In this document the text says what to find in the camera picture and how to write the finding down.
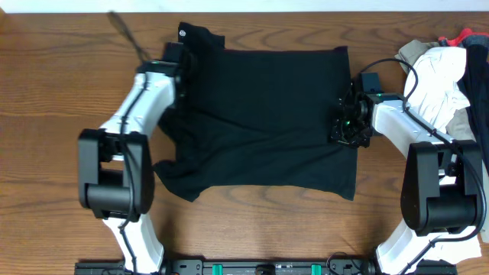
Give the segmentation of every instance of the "black cable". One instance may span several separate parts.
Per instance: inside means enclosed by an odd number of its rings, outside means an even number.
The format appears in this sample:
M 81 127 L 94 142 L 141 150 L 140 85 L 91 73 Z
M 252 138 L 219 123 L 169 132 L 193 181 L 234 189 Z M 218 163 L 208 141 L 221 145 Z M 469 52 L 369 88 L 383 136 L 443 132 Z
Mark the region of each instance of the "black cable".
M 117 13 L 110 11 L 107 14 L 107 17 L 110 20 L 112 26 L 119 32 L 119 34 L 125 37 L 129 42 L 131 42 L 132 46 L 136 50 L 136 54 L 138 55 L 141 63 L 144 63 L 145 61 L 151 59 L 150 55 L 139 46 L 138 42 L 136 42 L 128 26 L 124 23 L 122 18 Z
M 467 157 L 464 156 L 460 150 L 455 147 L 450 141 L 447 141 L 444 137 L 442 137 L 440 134 L 438 134 L 438 131 L 436 128 L 430 128 L 430 126 L 426 125 L 424 122 L 420 121 L 413 113 L 410 111 L 410 107 L 407 106 L 407 100 L 410 98 L 410 96 L 414 93 L 416 90 L 416 87 L 418 86 L 418 73 L 416 70 L 409 64 L 408 62 L 404 60 L 398 60 L 395 58 L 386 58 L 382 60 L 375 61 L 368 66 L 366 66 L 363 70 L 360 71 L 360 73 L 363 73 L 365 70 L 368 70 L 374 65 L 377 65 L 379 63 L 387 62 L 387 61 L 394 61 L 398 63 L 402 63 L 406 65 L 411 71 L 413 71 L 414 74 L 414 85 L 411 91 L 407 94 L 407 96 L 403 100 L 403 110 L 407 113 L 407 115 L 413 119 L 417 124 L 421 125 L 425 130 L 427 130 L 433 137 L 438 138 L 440 141 L 443 142 L 457 157 L 460 159 L 460 161 L 464 164 L 464 167 L 468 168 L 468 171 L 470 172 L 472 178 L 474 181 L 477 183 L 477 188 L 478 192 L 481 195 L 481 206 L 482 206 L 482 217 L 481 221 L 479 224 L 476 226 L 476 228 L 471 232 L 469 235 L 465 237 L 460 237 L 460 238 L 435 238 L 431 241 L 429 241 L 428 245 L 426 245 L 421 252 L 412 260 L 410 261 L 400 272 L 400 274 L 405 274 L 415 263 L 417 263 L 419 260 L 423 258 L 423 256 L 433 247 L 435 247 L 436 243 L 439 242 L 456 242 L 456 241 L 467 241 L 475 236 L 481 231 L 482 226 L 484 225 L 484 221 L 486 219 L 486 214 L 487 214 L 487 201 L 486 201 L 486 195 L 484 192 L 484 187 L 482 185 L 481 178 L 477 175 L 477 172 L 475 171 L 475 168 L 472 166 L 472 163 L 468 161 Z
M 124 23 L 122 18 L 113 11 L 109 12 L 107 16 L 112 26 L 114 26 L 114 28 L 123 37 L 125 37 L 127 40 L 129 40 L 129 42 L 131 42 L 132 46 L 136 50 L 136 54 L 138 55 L 139 60 L 141 61 L 141 65 L 143 65 L 146 61 L 148 61 L 150 59 L 149 54 L 146 51 L 144 51 L 141 47 L 139 47 L 138 43 L 132 36 L 131 32 L 129 31 L 129 28 Z M 125 169 L 128 172 L 128 179 L 129 179 L 129 210 L 126 219 L 118 226 L 118 228 L 119 228 L 119 233 L 121 234 L 122 239 L 124 240 L 124 244 L 128 249 L 129 254 L 131 255 L 133 274 L 138 274 L 138 266 L 136 261 L 136 255 L 134 254 L 131 244 L 129 243 L 128 237 L 125 234 L 125 227 L 129 224 L 129 222 L 131 222 L 131 218 L 134 214 L 134 178 L 132 176 L 131 164 L 129 161 L 129 158 L 132 159 L 134 158 L 132 157 L 131 152 L 128 148 L 127 141 L 125 140 L 125 127 L 127 124 L 128 116 L 131 113 L 131 110 L 136 105 L 136 102 L 138 102 L 139 98 L 142 96 L 143 92 L 147 88 L 148 80 L 149 80 L 148 75 L 145 73 L 144 85 L 139 91 L 139 93 L 136 95 L 136 97 L 132 100 L 131 104 L 128 106 L 124 115 L 121 117 L 121 127 L 119 131 L 119 144 L 120 144 L 122 156 L 124 157 L 124 165 L 125 165 Z

